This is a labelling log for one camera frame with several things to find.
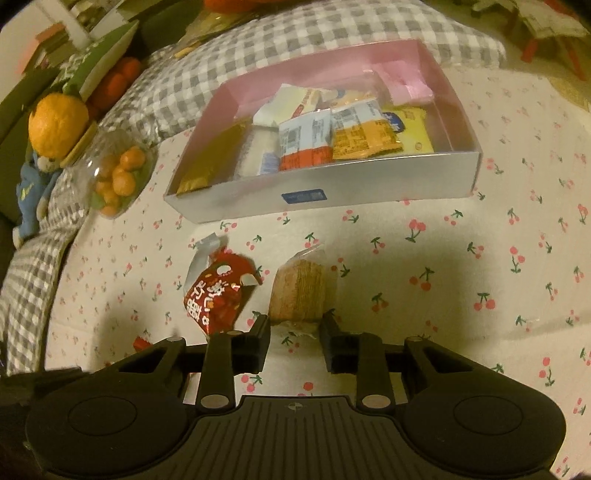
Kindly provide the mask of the red orange plush pillow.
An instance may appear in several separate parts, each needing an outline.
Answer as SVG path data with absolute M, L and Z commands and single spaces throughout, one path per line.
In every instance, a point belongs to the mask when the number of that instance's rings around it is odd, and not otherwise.
M 246 13 L 281 0 L 204 0 L 204 8 L 222 14 Z

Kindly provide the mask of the pink paper card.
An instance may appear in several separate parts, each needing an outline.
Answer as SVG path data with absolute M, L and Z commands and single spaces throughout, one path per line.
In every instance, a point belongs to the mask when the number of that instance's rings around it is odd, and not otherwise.
M 394 106 L 420 106 L 431 103 L 435 94 L 426 83 L 421 69 L 406 61 L 390 61 L 374 66 L 385 84 Z

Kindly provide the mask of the silver box with pink interior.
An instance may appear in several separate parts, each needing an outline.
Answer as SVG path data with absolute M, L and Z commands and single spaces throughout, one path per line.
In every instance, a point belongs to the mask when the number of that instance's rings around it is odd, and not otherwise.
M 290 59 L 224 82 L 164 198 L 195 223 L 305 208 L 464 197 L 481 148 L 417 40 Z

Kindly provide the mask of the white rice cracker packet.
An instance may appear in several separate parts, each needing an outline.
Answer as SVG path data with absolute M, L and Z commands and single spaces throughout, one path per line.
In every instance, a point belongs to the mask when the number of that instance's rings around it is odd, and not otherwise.
M 249 130 L 238 154 L 233 179 L 274 174 L 280 170 L 279 132 L 273 128 L 254 126 Z

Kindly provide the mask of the grey white checkered cushion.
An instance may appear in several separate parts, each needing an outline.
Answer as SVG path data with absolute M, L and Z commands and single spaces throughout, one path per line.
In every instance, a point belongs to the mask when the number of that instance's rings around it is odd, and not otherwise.
M 422 41 L 444 65 L 498 68 L 506 59 L 500 40 L 421 1 L 317 1 L 249 21 L 181 60 L 157 51 L 101 125 L 152 147 L 192 126 L 225 80 L 304 54 L 399 39 Z M 63 254 L 86 215 L 72 174 L 62 174 L 39 235 L 14 254 L 2 285 L 5 374 L 39 368 Z

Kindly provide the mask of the orange red snack packet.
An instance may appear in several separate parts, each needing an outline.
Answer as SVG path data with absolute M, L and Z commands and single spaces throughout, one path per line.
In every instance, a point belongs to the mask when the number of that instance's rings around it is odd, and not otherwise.
M 279 126 L 280 171 L 332 162 L 332 112 L 313 111 Z

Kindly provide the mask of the gold foil snack bar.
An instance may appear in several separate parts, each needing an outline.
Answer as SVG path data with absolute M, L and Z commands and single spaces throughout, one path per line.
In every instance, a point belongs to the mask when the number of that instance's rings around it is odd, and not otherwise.
M 235 168 L 249 128 L 250 121 L 243 119 L 213 137 L 190 161 L 176 194 L 181 195 L 208 188 L 216 182 L 228 179 Z

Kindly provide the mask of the small red plush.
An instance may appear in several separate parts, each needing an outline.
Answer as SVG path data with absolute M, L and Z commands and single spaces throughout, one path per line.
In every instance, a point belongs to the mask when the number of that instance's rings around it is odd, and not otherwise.
M 133 57 L 123 57 L 100 81 L 86 102 L 91 120 L 98 120 L 124 95 L 142 73 L 142 63 Z

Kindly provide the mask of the glass jar with kumquats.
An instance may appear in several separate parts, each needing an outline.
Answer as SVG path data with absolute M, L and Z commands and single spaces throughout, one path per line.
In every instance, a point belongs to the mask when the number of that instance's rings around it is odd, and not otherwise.
M 138 199 L 155 166 L 155 155 L 123 129 L 94 129 L 78 158 L 64 171 L 73 199 L 104 218 L 122 215 Z

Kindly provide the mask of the small white snack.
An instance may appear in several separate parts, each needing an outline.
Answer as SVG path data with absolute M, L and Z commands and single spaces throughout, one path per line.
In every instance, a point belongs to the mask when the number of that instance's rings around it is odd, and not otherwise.
M 283 84 L 273 98 L 263 104 L 252 117 L 252 124 L 276 128 L 281 123 L 315 111 L 322 100 L 322 91 Z

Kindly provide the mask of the orange yellow snack packet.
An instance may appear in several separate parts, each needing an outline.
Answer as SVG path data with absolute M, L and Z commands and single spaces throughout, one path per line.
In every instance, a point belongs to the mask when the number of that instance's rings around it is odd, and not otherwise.
M 367 159 L 403 148 L 376 98 L 332 109 L 332 159 Z

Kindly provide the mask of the red plastic stool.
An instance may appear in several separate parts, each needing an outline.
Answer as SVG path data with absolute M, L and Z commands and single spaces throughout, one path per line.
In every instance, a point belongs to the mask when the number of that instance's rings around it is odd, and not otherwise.
M 583 37 L 536 39 L 526 27 L 519 27 L 514 36 L 524 67 L 590 81 L 590 33 Z

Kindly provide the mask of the cherry print cloth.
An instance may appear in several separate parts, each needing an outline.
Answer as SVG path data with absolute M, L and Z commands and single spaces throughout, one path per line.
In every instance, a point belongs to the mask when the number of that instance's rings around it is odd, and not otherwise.
M 269 306 L 276 269 L 322 244 L 339 323 L 392 344 L 431 339 L 551 397 L 567 421 L 554 472 L 590 468 L 590 115 L 548 79 L 448 69 L 484 158 L 466 198 L 304 210 L 194 225 L 164 190 L 188 141 L 164 141 L 121 216 L 89 217 L 64 263 L 47 368 L 95 370 L 133 342 L 204 341 L 182 287 L 197 241 L 224 235 L 263 284 L 238 319 Z

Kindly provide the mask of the blue plush doll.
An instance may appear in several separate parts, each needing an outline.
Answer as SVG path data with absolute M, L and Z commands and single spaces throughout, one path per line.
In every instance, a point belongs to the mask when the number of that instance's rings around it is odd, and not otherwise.
M 38 234 L 40 222 L 47 215 L 50 195 L 61 173 L 57 160 L 41 156 L 35 150 L 21 167 L 21 181 L 16 187 L 21 223 L 12 232 L 16 249 Z

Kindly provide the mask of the clear wafer biscuit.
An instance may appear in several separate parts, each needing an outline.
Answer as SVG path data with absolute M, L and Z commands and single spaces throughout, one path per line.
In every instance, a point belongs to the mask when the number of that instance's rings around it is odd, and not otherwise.
M 314 331 L 335 303 L 338 273 L 325 246 L 308 247 L 280 266 L 273 280 L 267 316 L 273 325 Z

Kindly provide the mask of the large orange fruit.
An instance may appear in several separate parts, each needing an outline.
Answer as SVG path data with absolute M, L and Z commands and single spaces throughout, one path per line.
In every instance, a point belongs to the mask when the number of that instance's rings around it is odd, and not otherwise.
M 29 141 L 40 156 L 63 160 L 86 131 L 88 122 L 88 109 L 82 100 L 52 92 L 29 114 Z

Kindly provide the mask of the white blue snack packet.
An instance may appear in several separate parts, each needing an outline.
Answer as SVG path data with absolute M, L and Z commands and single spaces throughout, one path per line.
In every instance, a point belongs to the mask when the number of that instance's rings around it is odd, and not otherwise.
M 339 109 L 352 105 L 353 103 L 376 100 L 377 96 L 372 91 L 362 91 L 356 89 L 320 89 L 320 100 L 318 100 L 318 109 Z

